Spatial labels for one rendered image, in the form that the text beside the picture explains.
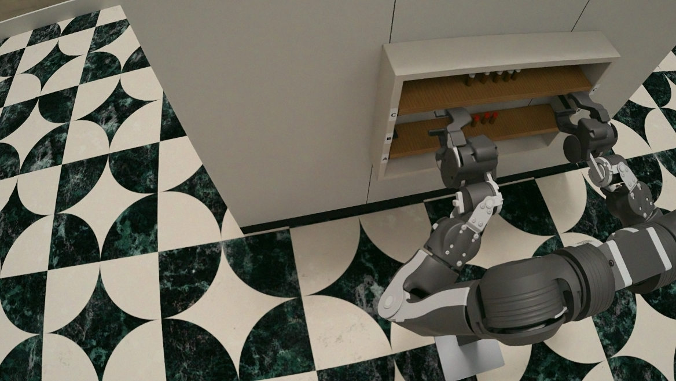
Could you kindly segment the beige wall rack case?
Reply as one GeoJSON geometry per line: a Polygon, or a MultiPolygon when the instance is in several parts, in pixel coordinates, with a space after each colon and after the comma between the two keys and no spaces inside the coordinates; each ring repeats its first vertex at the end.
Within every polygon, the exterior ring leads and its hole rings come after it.
{"type": "MultiPolygon", "coordinates": [[[[602,83],[620,54],[602,31],[541,32],[466,36],[382,45],[369,155],[377,181],[439,170],[436,152],[389,159],[385,143],[395,120],[403,81],[512,69],[577,65],[594,87],[602,83]]],[[[589,90],[593,89],[593,87],[589,90]]],[[[588,93],[589,93],[588,92],[588,93]]],[[[498,158],[550,149],[560,131],[494,141],[498,158]]]]}

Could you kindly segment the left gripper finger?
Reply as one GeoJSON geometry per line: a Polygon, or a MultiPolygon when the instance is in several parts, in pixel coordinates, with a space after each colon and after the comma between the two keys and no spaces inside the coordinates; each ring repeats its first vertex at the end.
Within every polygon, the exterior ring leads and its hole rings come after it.
{"type": "Polygon", "coordinates": [[[437,166],[440,169],[441,167],[441,161],[445,155],[445,151],[447,149],[446,141],[445,141],[445,133],[444,133],[445,127],[439,128],[439,129],[432,129],[429,130],[429,136],[435,136],[438,135],[439,138],[439,143],[441,145],[441,148],[437,149],[435,159],[437,161],[437,166]]]}
{"type": "Polygon", "coordinates": [[[451,123],[448,124],[444,130],[445,141],[447,148],[452,148],[455,151],[460,167],[460,158],[458,156],[456,146],[466,144],[466,140],[464,139],[464,134],[461,129],[466,127],[466,125],[471,122],[472,118],[468,111],[462,106],[439,109],[438,111],[434,111],[434,114],[436,118],[449,116],[451,120],[451,123]]]}

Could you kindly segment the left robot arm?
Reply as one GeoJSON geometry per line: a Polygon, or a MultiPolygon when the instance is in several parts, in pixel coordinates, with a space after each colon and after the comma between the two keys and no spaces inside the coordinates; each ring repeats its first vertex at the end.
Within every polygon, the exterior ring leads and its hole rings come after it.
{"type": "Polygon", "coordinates": [[[420,336],[476,335],[526,346],[607,310],[615,291],[632,285],[614,240],[581,241],[454,283],[459,275],[451,267],[462,270],[476,256],[480,232],[502,208],[498,189],[492,180],[459,188],[450,218],[437,220],[424,243],[432,255],[419,248],[389,281],[381,317],[420,336]]]}

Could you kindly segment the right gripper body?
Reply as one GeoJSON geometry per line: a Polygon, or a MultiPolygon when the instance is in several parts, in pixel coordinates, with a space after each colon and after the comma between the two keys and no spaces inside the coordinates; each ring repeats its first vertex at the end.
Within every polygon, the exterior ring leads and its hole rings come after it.
{"type": "Polygon", "coordinates": [[[567,160],[572,163],[587,161],[597,182],[605,179],[606,170],[593,158],[604,156],[618,141],[618,131],[613,123],[610,124],[600,123],[597,119],[579,119],[576,131],[563,143],[567,160]]]}

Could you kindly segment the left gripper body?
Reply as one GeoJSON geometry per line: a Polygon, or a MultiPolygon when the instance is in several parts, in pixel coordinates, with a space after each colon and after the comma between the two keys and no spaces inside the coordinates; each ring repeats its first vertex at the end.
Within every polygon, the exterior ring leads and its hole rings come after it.
{"type": "Polygon", "coordinates": [[[452,148],[447,148],[442,159],[441,177],[445,187],[458,189],[468,184],[496,181],[498,150],[494,142],[485,135],[468,136],[465,140],[466,145],[456,146],[460,167],[452,148]]]}

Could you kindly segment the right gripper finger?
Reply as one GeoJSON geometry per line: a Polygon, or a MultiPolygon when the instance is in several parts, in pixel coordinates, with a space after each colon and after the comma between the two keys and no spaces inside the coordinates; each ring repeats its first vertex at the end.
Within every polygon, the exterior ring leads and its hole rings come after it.
{"type": "Polygon", "coordinates": [[[577,129],[577,125],[571,123],[569,115],[574,115],[575,113],[574,108],[561,109],[554,112],[554,118],[559,131],[573,135],[577,129]]]}
{"type": "MultiPolygon", "coordinates": [[[[602,104],[593,102],[587,91],[575,91],[567,93],[568,99],[573,99],[576,106],[589,111],[591,119],[597,119],[600,123],[610,124],[610,116],[602,104]]],[[[611,124],[610,124],[611,125],[611,124]]]]}

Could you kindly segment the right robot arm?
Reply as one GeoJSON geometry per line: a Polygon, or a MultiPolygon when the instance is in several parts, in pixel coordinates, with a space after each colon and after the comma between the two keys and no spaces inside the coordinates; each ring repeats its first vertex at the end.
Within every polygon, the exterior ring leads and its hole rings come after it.
{"type": "Polygon", "coordinates": [[[663,215],[660,208],[653,204],[649,187],[637,181],[622,155],[611,154],[593,159],[602,163],[606,176],[603,181],[597,182],[589,169],[589,179],[606,195],[607,209],[620,219],[623,227],[606,241],[645,229],[665,268],[665,272],[626,289],[635,294],[647,294],[670,284],[676,280],[676,209],[663,215]]]}

